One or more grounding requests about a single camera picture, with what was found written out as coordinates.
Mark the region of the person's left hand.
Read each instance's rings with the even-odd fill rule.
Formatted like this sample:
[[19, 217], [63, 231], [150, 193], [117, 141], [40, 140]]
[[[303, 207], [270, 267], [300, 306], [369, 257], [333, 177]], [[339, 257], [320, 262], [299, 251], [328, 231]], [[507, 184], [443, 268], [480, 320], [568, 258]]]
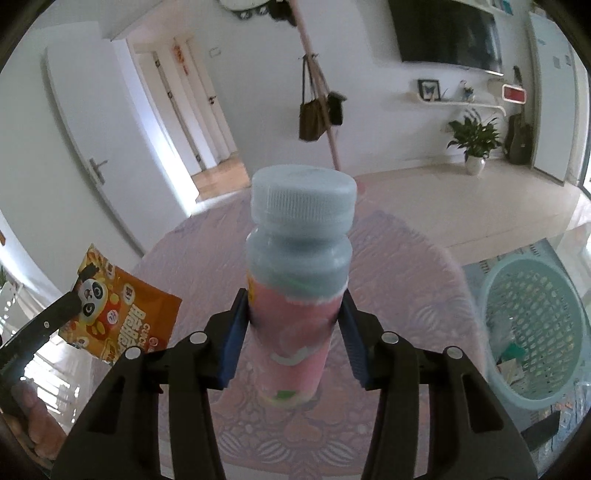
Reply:
[[54, 461], [67, 438], [67, 434], [47, 410], [46, 404], [37, 396], [30, 382], [21, 381], [12, 388], [13, 398], [21, 404], [28, 426], [23, 428], [18, 419], [5, 416], [13, 434], [26, 446], [26, 438], [33, 445], [33, 458]]

